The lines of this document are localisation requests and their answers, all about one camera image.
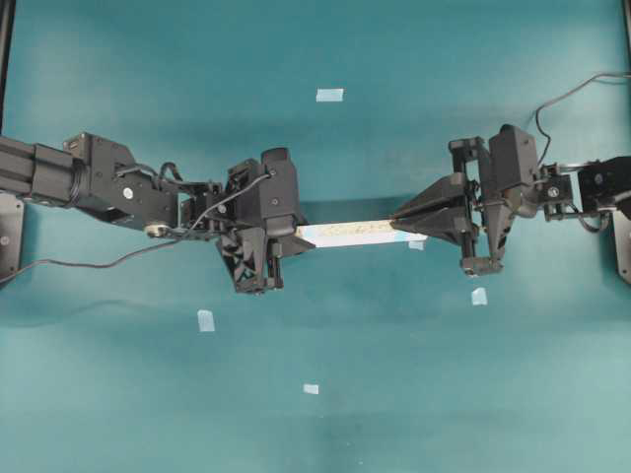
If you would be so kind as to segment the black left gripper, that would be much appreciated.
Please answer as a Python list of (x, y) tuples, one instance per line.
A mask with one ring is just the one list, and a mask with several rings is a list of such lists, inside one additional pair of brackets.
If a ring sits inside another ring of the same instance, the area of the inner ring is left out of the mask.
[[(283, 287), (280, 257), (290, 257), (315, 249), (303, 239), (298, 228), (285, 228), (267, 234), (261, 217), (260, 184), (269, 177), (260, 161), (247, 160), (229, 170), (225, 194), (225, 232), (217, 242), (235, 289), (243, 294), (262, 294)], [(300, 201), (294, 206), (297, 226), (309, 222)]]

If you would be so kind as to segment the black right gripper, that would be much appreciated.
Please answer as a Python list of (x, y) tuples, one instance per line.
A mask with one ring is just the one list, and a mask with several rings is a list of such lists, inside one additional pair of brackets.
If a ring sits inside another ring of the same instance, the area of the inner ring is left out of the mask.
[[(498, 189), (491, 153), (479, 137), (453, 140), (448, 149), (455, 172), (400, 206), (391, 226), (461, 245), (460, 267), (467, 276), (499, 273), (514, 215)], [(446, 207), (461, 197), (463, 206)]]

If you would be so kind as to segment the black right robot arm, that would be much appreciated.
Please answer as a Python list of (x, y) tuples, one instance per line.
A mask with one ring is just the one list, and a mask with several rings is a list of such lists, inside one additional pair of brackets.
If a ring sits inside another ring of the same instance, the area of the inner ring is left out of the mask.
[(630, 160), (617, 157), (577, 166), (540, 165), (534, 140), (508, 128), (489, 142), (454, 140), (453, 172), (391, 215), (391, 226), (459, 247), (471, 277), (502, 271), (515, 219), (542, 212), (546, 221), (578, 220), (606, 229), (614, 212), (630, 215)]

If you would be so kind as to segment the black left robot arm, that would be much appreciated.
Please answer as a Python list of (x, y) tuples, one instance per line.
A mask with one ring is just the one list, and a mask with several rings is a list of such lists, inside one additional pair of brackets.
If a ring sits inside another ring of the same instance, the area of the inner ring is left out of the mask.
[(182, 179), (175, 164), (152, 169), (129, 149), (82, 133), (60, 150), (1, 140), (1, 280), (20, 264), (27, 204), (75, 209), (102, 223), (139, 231), (159, 248), (215, 241), (237, 292), (284, 286), (280, 261), (314, 244), (299, 235), (296, 168), (285, 148), (228, 171), (225, 183)]

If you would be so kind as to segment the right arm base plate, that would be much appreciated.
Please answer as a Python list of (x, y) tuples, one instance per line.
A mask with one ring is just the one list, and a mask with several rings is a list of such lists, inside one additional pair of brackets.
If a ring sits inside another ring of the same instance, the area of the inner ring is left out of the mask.
[(623, 281), (631, 284), (631, 222), (621, 211), (615, 211), (612, 224), (617, 272)]

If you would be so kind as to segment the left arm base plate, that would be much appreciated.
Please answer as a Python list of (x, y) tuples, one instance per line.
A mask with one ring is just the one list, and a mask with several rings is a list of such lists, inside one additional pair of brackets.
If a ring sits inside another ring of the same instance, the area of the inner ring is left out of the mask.
[(2, 193), (0, 212), (0, 270), (5, 280), (20, 268), (25, 206), (15, 196)]

